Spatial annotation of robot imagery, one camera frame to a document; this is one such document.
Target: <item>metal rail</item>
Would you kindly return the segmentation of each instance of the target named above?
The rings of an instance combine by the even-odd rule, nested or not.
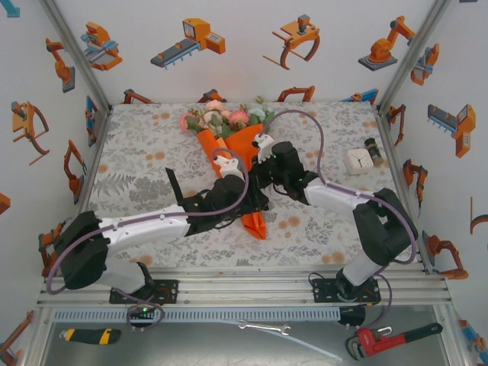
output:
[[[403,206],[405,207],[406,212],[409,214],[410,218],[413,221],[413,224],[418,229],[419,228],[419,221],[417,219],[417,215],[412,208],[412,203],[408,198],[407,192],[409,189],[406,186],[405,179],[403,179],[403,169],[400,161],[398,159],[397,151],[395,150],[395,146],[391,139],[390,135],[390,127],[388,125],[388,121],[385,115],[378,113],[376,116],[376,122],[378,125],[378,130],[380,131],[381,142],[383,143],[383,148],[387,153],[388,163],[390,164],[391,175],[393,176],[393,182],[395,183],[396,192],[398,193],[398,198],[402,202]],[[422,263],[427,271],[427,273],[432,273],[433,267],[429,261],[429,255],[427,254],[427,248],[425,247],[425,243],[422,240],[422,237],[419,234],[419,238],[417,239],[417,249],[421,256]]]
[[[317,304],[307,276],[317,271],[325,278],[334,278],[340,265],[247,268],[151,268],[154,279],[177,279],[178,301],[166,307],[313,307],[338,306]],[[391,265],[384,275],[393,288],[393,305],[450,304],[445,279],[426,276],[422,263]],[[61,278],[53,282],[61,286]],[[385,283],[379,282],[382,304],[388,299]],[[63,291],[52,296],[45,285],[37,301],[38,307],[125,307],[108,302],[110,290],[91,285],[76,291]],[[351,306],[356,303],[344,303]]]
[[[78,215],[81,212],[85,212],[90,201],[90,196],[92,195],[93,183],[95,182],[95,177],[97,175],[98,164],[100,163],[101,154],[104,149],[105,140],[107,139],[108,129],[110,128],[110,115],[104,115],[101,121],[100,130],[98,133],[97,142],[95,143],[95,157],[91,163],[90,172],[84,183],[82,193],[78,205]]]

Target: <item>flower bouquet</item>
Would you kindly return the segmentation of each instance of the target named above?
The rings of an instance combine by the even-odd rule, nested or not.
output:
[[[241,104],[240,109],[234,112],[228,111],[225,104],[219,101],[209,101],[204,109],[191,109],[180,117],[181,129],[197,133],[198,141],[219,177],[220,167],[214,163],[213,158],[214,150],[219,147],[235,151],[246,164],[247,170],[251,169],[252,157],[258,153],[252,141],[263,130],[263,124],[275,115],[263,98],[258,97],[256,101],[258,107],[248,110],[245,104]],[[217,154],[231,157],[227,152]],[[254,237],[266,239],[266,225],[261,212],[245,215],[241,221]]]

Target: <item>small jar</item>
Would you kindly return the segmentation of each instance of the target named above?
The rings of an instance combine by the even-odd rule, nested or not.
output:
[[[378,145],[373,137],[367,139],[364,144],[366,145],[366,149],[369,152],[371,159],[373,160],[374,166],[380,166],[383,164],[383,158],[381,157],[380,150],[378,149]]]

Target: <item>black mounting plate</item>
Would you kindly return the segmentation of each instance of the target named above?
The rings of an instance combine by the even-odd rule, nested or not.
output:
[[[158,305],[165,305],[167,303],[176,303],[178,298],[178,281],[176,280],[154,280],[156,289],[154,295],[150,300],[152,303]],[[110,292],[109,303],[136,303],[127,299],[123,295],[116,292],[114,289]]]
[[[378,281],[366,281],[357,292],[356,297],[346,300],[340,295],[336,287],[335,278],[315,278],[312,280],[313,300],[316,303],[370,303],[376,305],[381,301]]]

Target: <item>pink flower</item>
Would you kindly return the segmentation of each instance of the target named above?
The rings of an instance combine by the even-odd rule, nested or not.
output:
[[[207,130],[208,129],[208,124],[207,124],[207,122],[205,122],[205,120],[202,117],[200,117],[200,122],[198,124],[204,130]]]
[[[220,101],[209,101],[205,104],[205,111],[225,111],[225,106]]]
[[[249,124],[249,116],[245,111],[239,109],[234,111],[229,118],[230,126],[238,126],[239,128],[244,128]]]
[[[219,112],[216,112],[216,111],[207,112],[204,115],[205,122],[210,123],[214,116],[220,122],[220,124],[222,124],[222,117],[220,116]]]
[[[180,128],[183,132],[188,132],[188,123],[186,122],[186,117],[195,117],[194,114],[187,112],[180,117]]]
[[[230,116],[232,115],[232,112],[231,111],[228,111],[228,110],[225,110],[225,111],[221,111],[220,112],[220,115],[222,117],[227,118],[227,120],[229,120]]]

